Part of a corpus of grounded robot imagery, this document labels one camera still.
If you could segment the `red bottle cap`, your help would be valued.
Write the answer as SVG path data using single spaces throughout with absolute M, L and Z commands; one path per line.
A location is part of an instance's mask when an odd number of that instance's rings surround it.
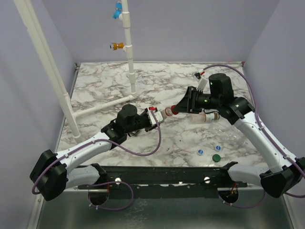
M 175 107 L 176 107 L 176 105 L 172 105 L 171 106 L 171 112 L 172 112 L 173 115 L 177 115 L 178 114 L 178 112 L 175 110 Z

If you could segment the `clear bottle green white label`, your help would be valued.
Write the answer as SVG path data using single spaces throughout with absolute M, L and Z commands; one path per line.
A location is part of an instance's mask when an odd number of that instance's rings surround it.
M 212 112 L 209 114 L 206 113 L 192 114 L 190 116 L 190 122 L 192 124 L 204 124 L 204 123 L 217 121 L 219 119 L 220 116 L 217 112 Z

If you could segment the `clear bottle red label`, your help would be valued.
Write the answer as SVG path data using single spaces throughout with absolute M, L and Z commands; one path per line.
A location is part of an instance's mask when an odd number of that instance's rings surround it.
M 161 110 L 161 115 L 162 115 L 163 120 L 167 119 L 168 117 L 173 116 L 171 108 L 166 107 L 163 110 Z

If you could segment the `clear plastic bottle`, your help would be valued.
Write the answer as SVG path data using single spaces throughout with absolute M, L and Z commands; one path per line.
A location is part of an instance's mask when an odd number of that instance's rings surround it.
M 246 137 L 242 134 L 235 126 L 224 126 L 219 122 L 210 124 L 210 129 L 218 136 L 220 139 L 229 142 L 236 146 L 247 145 Z

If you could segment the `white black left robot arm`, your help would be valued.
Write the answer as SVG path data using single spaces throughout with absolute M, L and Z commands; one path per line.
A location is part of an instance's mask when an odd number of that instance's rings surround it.
M 88 140 L 56 153 L 44 151 L 30 173 L 32 193 L 41 194 L 49 201 L 67 188 L 82 185 L 102 188 L 106 181 L 103 170 L 94 165 L 80 165 L 115 147 L 126 151 L 121 144 L 126 141 L 128 134 L 142 129 L 146 132 L 159 129 L 164 120 L 165 111 L 159 111 L 156 107 L 148 107 L 138 114 L 134 105 L 124 105 L 114 120 Z

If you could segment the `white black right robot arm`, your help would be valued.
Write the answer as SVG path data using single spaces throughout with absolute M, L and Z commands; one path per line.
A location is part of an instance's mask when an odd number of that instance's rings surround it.
M 234 95 L 229 76 L 224 73 L 212 74 L 209 76 L 209 86 L 209 94 L 189 86 L 172 111 L 198 114 L 204 109 L 216 110 L 249 139 L 267 163 L 267 167 L 229 163 L 224 166 L 226 171 L 219 175 L 220 183 L 225 187 L 235 182 L 254 184 L 274 198 L 281 197 L 298 184 L 305 174 L 305 159 L 297 158 L 274 137 L 247 99 Z

